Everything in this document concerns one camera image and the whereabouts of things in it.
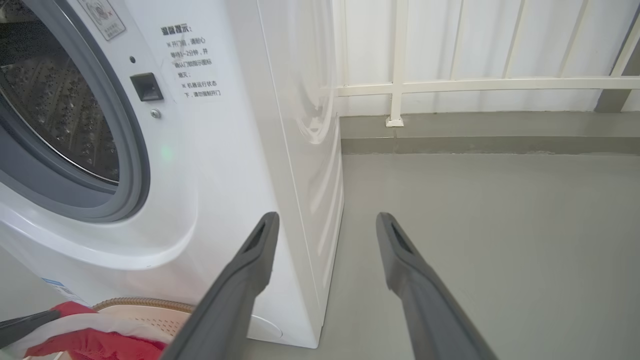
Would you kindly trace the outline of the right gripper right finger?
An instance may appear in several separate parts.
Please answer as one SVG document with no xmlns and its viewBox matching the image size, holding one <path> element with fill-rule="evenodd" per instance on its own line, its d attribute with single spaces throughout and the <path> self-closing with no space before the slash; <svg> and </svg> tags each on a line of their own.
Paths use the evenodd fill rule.
<svg viewBox="0 0 640 360">
<path fill-rule="evenodd" d="M 402 302 L 416 360 L 494 360 L 496 354 L 397 219 L 375 219 L 387 287 Z"/>
</svg>

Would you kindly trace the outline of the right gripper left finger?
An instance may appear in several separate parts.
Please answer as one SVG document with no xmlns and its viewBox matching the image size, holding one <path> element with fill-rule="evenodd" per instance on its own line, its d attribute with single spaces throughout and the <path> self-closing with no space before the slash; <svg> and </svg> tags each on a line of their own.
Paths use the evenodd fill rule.
<svg viewBox="0 0 640 360">
<path fill-rule="evenodd" d="M 162 360 L 238 360 L 257 296 L 273 271 L 280 217 L 266 212 L 173 341 Z"/>
</svg>

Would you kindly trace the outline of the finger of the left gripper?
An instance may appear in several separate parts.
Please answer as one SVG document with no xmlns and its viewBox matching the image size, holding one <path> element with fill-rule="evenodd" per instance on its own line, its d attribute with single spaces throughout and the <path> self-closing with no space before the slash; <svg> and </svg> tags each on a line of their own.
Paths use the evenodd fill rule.
<svg viewBox="0 0 640 360">
<path fill-rule="evenodd" d="M 60 317 L 61 312 L 54 309 L 0 322 L 0 348 L 11 346 L 41 326 Z"/>
</svg>

